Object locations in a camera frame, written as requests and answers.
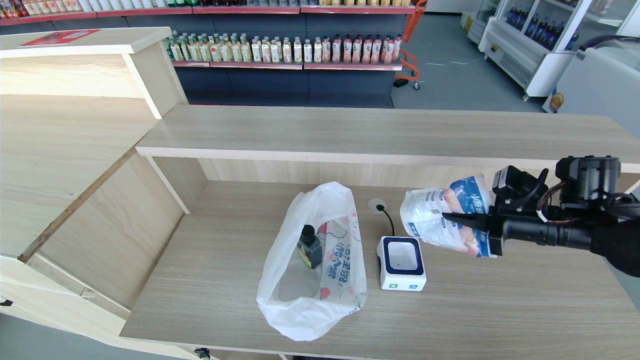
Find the refrigerator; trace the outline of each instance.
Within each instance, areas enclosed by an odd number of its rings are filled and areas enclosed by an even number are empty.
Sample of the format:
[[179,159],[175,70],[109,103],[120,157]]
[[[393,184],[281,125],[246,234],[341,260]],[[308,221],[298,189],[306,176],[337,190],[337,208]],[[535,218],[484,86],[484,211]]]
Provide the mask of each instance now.
[[478,49],[523,89],[546,97],[576,50],[600,35],[640,35],[640,0],[500,0]]
[[640,38],[596,37],[578,50],[543,109],[603,115],[640,138]]

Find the white plastic bag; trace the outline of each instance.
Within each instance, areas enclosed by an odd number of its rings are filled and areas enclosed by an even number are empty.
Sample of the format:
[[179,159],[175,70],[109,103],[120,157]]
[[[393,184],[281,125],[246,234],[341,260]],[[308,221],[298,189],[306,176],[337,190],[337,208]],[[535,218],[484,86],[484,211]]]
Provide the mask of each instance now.
[[[323,261],[310,269],[297,251],[305,224],[319,229]],[[326,334],[362,308],[367,278],[353,194],[332,182],[293,200],[262,271],[256,301],[267,322],[295,341]]]

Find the sign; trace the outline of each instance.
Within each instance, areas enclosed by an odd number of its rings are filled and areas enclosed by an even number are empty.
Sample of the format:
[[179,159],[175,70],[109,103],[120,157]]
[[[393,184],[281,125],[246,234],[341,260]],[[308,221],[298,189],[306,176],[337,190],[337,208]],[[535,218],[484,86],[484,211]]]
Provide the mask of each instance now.
[[26,42],[19,47],[69,44],[72,41],[83,38],[87,35],[91,35],[93,33],[97,33],[98,31],[100,31],[100,29],[56,31],[55,33],[51,33],[30,42]]

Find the display fridge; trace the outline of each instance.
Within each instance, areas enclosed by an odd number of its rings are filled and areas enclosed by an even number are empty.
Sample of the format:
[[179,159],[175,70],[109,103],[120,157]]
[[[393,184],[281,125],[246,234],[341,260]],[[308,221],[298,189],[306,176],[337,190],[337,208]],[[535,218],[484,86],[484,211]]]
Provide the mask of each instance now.
[[500,0],[478,45],[523,89],[546,97],[585,40],[640,35],[640,0]]
[[495,11],[498,9],[498,3],[498,0],[482,0],[480,8],[476,12],[476,17],[471,23],[471,27],[467,33],[467,37],[471,41],[476,44],[480,43],[486,23],[489,21],[490,17],[495,15]]

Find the electrical wire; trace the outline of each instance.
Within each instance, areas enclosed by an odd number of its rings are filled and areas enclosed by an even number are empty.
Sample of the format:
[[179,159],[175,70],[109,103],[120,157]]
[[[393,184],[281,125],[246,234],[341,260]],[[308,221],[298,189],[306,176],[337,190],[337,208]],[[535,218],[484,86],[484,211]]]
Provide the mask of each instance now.
[[389,213],[387,213],[387,210],[385,210],[385,207],[382,204],[378,204],[376,205],[376,209],[378,211],[382,211],[387,216],[387,218],[389,219],[389,222],[391,223],[391,236],[395,236],[396,228],[394,227],[394,221],[391,220],[391,217],[389,216]]

